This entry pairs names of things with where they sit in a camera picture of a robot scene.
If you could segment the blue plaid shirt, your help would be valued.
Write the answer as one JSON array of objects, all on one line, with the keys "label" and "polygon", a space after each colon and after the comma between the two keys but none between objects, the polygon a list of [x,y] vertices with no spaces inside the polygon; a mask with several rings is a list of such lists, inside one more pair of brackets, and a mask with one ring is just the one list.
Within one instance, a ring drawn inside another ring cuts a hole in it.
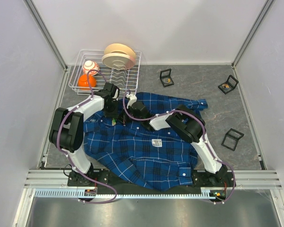
[{"label": "blue plaid shirt", "polygon": [[[84,122],[84,132],[85,153],[125,181],[162,192],[193,184],[197,152],[170,128],[149,131],[134,121],[112,126],[99,111]],[[161,139],[162,147],[152,139]]]}]

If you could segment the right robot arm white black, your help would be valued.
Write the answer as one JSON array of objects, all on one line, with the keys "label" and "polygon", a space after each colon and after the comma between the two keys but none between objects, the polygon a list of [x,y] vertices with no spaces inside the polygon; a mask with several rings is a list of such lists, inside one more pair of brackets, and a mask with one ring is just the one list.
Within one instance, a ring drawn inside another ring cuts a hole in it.
[{"label": "right robot arm white black", "polygon": [[161,114],[150,114],[141,101],[123,102],[127,116],[144,124],[150,131],[171,128],[183,141],[189,143],[204,163],[205,173],[200,181],[202,185],[218,186],[229,181],[227,166],[217,157],[206,133],[205,122],[201,116],[185,105]]}]

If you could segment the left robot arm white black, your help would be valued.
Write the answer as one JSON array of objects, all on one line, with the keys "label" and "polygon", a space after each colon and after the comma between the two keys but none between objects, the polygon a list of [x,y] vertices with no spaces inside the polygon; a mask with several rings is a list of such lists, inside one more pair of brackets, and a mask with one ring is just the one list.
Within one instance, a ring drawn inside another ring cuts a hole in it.
[{"label": "left robot arm white black", "polygon": [[107,82],[102,90],[92,92],[82,102],[69,108],[59,107],[54,112],[49,141],[67,157],[84,186],[93,184],[95,179],[83,147],[84,122],[99,111],[106,117],[116,118],[119,94],[120,89]]}]

